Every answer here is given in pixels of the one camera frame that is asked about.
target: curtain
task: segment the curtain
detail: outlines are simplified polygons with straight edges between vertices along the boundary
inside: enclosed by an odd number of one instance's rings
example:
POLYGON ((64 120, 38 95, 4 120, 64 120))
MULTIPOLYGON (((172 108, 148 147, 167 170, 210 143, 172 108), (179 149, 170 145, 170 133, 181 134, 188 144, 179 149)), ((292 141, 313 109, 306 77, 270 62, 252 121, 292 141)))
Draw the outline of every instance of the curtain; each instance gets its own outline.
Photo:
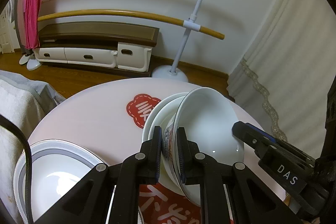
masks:
POLYGON ((336 73, 336 16, 326 0, 275 0, 228 92, 272 135, 320 156, 336 73))

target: red flower sticker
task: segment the red flower sticker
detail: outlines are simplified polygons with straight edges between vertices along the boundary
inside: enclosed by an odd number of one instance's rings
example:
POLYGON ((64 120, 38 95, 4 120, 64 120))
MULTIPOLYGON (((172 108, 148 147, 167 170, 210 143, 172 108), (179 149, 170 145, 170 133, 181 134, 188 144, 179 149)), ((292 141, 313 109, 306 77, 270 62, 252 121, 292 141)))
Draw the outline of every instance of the red flower sticker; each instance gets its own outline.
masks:
POLYGON ((151 97, 148 94, 138 94, 127 104, 126 110, 128 115, 133 117, 134 123, 143 128, 150 112, 160 101, 159 98, 151 97))

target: wooden bar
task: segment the wooden bar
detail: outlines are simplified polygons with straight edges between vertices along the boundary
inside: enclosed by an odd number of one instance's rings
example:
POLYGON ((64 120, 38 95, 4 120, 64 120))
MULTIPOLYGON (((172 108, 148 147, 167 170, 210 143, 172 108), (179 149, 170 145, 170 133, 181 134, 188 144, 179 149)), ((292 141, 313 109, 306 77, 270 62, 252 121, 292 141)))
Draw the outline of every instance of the wooden bar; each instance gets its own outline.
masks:
MULTIPOLYGON (((86 10, 73 10, 67 12, 60 12, 50 15, 41 16, 37 21, 43 21, 48 19, 55 19, 61 17, 73 17, 73 16, 91 16, 91 15, 110 15, 110 16, 124 16, 124 17, 136 17, 144 18, 149 20, 161 21, 177 26, 183 27, 184 20, 177 19, 174 17, 167 17, 163 15, 157 15, 146 12, 132 11, 132 10, 107 10, 107 9, 86 9, 86 10)), ((224 34, 211 30, 209 28, 201 26, 200 32, 210 35, 212 37, 223 40, 224 34)))

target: table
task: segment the table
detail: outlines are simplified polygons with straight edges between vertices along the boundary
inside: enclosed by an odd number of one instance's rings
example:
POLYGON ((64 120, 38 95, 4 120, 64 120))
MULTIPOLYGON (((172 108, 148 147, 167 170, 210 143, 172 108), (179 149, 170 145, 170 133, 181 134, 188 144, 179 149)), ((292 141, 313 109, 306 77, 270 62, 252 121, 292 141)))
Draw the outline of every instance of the table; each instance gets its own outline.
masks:
MULTIPOLYGON (((115 165, 121 163, 130 155, 139 152, 146 115, 149 115, 151 109, 160 100, 175 93, 189 92, 197 87, 197 85, 190 83, 156 78, 124 79, 97 85, 73 95, 49 112, 33 131, 28 142, 31 145, 46 139, 70 141, 95 153, 109 165, 115 165), (134 108, 134 106, 143 102, 142 99, 149 101, 152 106, 145 111, 142 109, 143 111, 137 114, 129 106, 133 105, 134 108)), ((241 107, 233 102, 231 102, 231 105, 240 121, 249 122, 262 129, 241 107)), ((258 166, 258 160, 254 150, 245 145, 244 163, 279 198, 284 200, 285 191, 258 166)), ((154 209, 157 210, 157 202, 148 197, 151 196, 151 191, 153 193, 157 190, 167 190, 163 188, 163 186, 158 186, 155 190, 149 187, 144 190, 147 194, 140 194, 139 206, 143 213, 149 205, 153 206, 153 212, 154 209)), ((174 217, 172 217, 172 220, 175 219, 176 223, 176 220, 178 220, 181 223, 197 224, 197 219, 188 218, 189 215, 192 215, 190 211, 185 210, 185 212, 183 215, 184 218, 187 218, 185 222, 174 217)), ((147 224, 150 224, 145 215, 144 220, 147 224)), ((174 223, 170 219, 167 221, 164 218, 157 223, 164 222, 174 223)))

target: black cable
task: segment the black cable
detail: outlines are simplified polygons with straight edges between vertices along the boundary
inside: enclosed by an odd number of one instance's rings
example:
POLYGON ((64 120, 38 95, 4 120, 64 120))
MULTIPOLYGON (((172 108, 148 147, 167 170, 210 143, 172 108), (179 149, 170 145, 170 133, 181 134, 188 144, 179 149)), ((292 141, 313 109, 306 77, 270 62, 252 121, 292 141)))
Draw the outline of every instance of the black cable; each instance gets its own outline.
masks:
POLYGON ((31 207, 31 188, 32 188, 32 152, 28 140, 22 133, 22 131, 14 125, 11 121, 6 119, 0 114, 0 126, 7 129, 9 132, 13 133, 16 138, 19 139, 20 143, 23 145, 25 155, 26 155, 26 186, 25 186, 25 203, 26 203, 26 217, 28 224, 33 224, 33 215, 31 207))

